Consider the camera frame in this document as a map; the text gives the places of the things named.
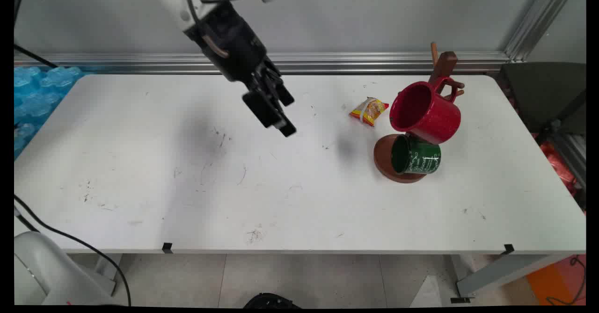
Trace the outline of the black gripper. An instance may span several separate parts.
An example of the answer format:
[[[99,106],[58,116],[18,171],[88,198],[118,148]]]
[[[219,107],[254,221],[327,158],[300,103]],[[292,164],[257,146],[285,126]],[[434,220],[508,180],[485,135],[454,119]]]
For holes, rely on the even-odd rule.
[[[227,80],[247,85],[242,100],[265,128],[275,127],[286,138],[297,132],[283,110],[295,102],[294,97],[264,44],[230,1],[217,5],[199,19],[199,25],[193,22],[184,33]],[[252,84],[255,75],[265,84]]]

